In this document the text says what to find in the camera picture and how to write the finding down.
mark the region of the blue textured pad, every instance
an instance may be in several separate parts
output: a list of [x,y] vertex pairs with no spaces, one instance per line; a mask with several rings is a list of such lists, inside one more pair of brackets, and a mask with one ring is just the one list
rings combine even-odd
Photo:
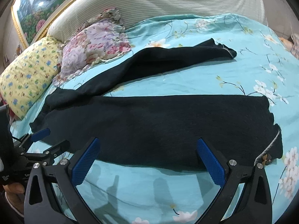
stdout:
[[30,137],[30,140],[31,140],[32,142],[37,142],[37,141],[39,141],[39,140],[41,140],[41,139],[43,139],[43,138],[49,136],[50,133],[51,133],[51,132],[50,132],[50,129],[49,129],[49,128],[40,130],[39,132],[36,132],[36,133],[32,134],[31,137]]
[[77,161],[76,165],[72,169],[71,182],[73,186],[83,183],[83,180],[85,179],[90,167],[99,155],[100,148],[100,141],[98,138],[95,138],[81,158]]
[[197,153],[207,168],[216,185],[222,188],[225,184],[224,169],[203,139],[197,141]]

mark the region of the light blue floral bed sheet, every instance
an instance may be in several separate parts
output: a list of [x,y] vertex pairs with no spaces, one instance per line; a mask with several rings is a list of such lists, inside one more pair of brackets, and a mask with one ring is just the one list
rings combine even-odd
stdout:
[[[284,152],[282,159],[266,166],[273,202],[273,223],[276,222],[298,189],[299,61],[285,50],[271,29],[236,14],[205,18],[194,15],[156,17],[138,23],[127,30],[127,35],[131,52],[90,69],[65,83],[63,88],[76,89],[145,47],[194,46],[213,38],[216,43],[236,50],[234,60],[205,62],[132,81],[117,86],[106,96],[267,96],[275,123],[282,129]],[[31,132],[29,123],[41,110],[45,97],[54,90],[55,87],[51,86],[25,119],[12,125],[13,135],[20,137]],[[42,152],[47,147],[45,143],[37,142],[29,151]],[[77,188],[98,218],[103,223],[113,224],[193,224],[219,190],[207,172],[174,172],[101,161],[95,161],[85,181]],[[231,215],[242,188],[240,185],[225,218]],[[58,187],[56,190],[66,215],[71,217]]]

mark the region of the yellow patterned pillow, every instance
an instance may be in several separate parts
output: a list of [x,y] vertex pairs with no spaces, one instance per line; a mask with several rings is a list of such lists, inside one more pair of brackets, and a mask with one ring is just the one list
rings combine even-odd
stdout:
[[18,56],[0,76],[0,93],[11,110],[23,119],[57,75],[59,41],[45,37]]

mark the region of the screw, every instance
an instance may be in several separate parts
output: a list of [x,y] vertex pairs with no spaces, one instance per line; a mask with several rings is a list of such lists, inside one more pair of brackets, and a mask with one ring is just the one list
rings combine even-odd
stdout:
[[38,168],[39,167],[39,163],[36,162],[35,164],[33,164],[33,168]]
[[60,160],[60,162],[59,162],[60,165],[65,165],[67,163],[68,163],[68,160],[66,158]]
[[229,160],[229,164],[232,165],[232,166],[236,166],[237,165],[237,161],[236,160]]
[[263,166],[261,163],[258,163],[258,164],[257,164],[257,167],[258,167],[259,169],[262,169],[264,166]]

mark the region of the headboard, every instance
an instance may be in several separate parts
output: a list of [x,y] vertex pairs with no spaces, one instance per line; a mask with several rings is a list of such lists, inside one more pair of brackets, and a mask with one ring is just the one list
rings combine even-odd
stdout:
[[170,14],[237,13],[267,25],[262,0],[76,0],[52,23],[48,34],[65,41],[84,21],[110,7],[119,8],[126,28],[143,19]]

